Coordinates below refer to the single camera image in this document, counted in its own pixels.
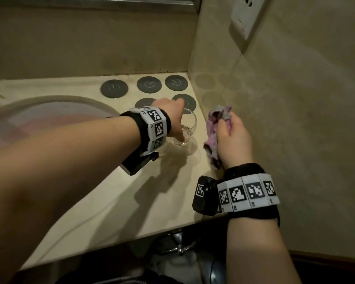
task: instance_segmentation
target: hand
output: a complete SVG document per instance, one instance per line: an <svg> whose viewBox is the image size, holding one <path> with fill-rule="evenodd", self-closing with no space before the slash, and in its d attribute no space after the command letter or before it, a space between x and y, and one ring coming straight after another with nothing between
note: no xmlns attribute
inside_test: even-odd
<svg viewBox="0 0 355 284"><path fill-rule="evenodd" d="M230 133L223 119L219 120L217 126L218 156L222 160L225 169L254 162L252 140L249 132L235 113L231 112L230 116Z"/></svg>
<svg viewBox="0 0 355 284"><path fill-rule="evenodd" d="M171 131L168 136L174 137L180 142L184 142L183 130L180 124L183 117L184 105L185 103L182 98L176 101L162 98L152 103L152 106L158 107L168 114L171 120Z"/></svg>

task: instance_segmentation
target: wall socket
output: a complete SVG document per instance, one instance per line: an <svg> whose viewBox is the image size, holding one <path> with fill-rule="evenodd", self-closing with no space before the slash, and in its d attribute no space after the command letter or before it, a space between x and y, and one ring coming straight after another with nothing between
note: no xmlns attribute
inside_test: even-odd
<svg viewBox="0 0 355 284"><path fill-rule="evenodd" d="M247 41L266 0L236 0L231 22Z"/></svg>

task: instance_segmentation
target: clear drinking glass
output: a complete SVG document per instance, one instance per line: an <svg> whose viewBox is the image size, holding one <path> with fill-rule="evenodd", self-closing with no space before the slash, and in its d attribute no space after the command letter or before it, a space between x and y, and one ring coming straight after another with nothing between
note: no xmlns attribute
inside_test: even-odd
<svg viewBox="0 0 355 284"><path fill-rule="evenodd" d="M172 139L172 142L176 145L185 145L189 142L189 139L194 134L197 125L197 117L190 109L184 109L183 117L181 118L181 128L183 129L184 142L178 141L176 138Z"/></svg>

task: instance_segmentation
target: round coaster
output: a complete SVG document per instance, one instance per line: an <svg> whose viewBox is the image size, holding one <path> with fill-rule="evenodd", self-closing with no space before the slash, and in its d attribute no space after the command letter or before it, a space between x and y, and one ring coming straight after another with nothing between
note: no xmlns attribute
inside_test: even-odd
<svg viewBox="0 0 355 284"><path fill-rule="evenodd" d="M137 87L144 93L156 93L162 88L162 83L155 77L146 76L138 80Z"/></svg>
<svg viewBox="0 0 355 284"><path fill-rule="evenodd" d="M179 75L168 76L165 83L167 88L177 92L185 90L188 87L188 81L186 78Z"/></svg>
<svg viewBox="0 0 355 284"><path fill-rule="evenodd" d="M141 98L135 103L135 107L151 106L153 101L155 101L154 98Z"/></svg>
<svg viewBox="0 0 355 284"><path fill-rule="evenodd" d="M190 109L191 111L194 111L194 109L196 109L196 101L190 95L187 95L185 93L180 93L178 95L175 95L172 99L177 100L179 98L184 99L186 109Z"/></svg>
<svg viewBox="0 0 355 284"><path fill-rule="evenodd" d="M128 90L128 85L119 79L106 81L100 87L101 93L108 98L121 98L126 95Z"/></svg>

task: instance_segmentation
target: sink basin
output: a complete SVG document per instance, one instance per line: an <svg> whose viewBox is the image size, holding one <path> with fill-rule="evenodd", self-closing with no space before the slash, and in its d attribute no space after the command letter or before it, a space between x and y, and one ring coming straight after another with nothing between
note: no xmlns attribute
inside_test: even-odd
<svg viewBox="0 0 355 284"><path fill-rule="evenodd" d="M0 108L0 148L47 129L118 115L106 104L76 96L18 101Z"/></svg>

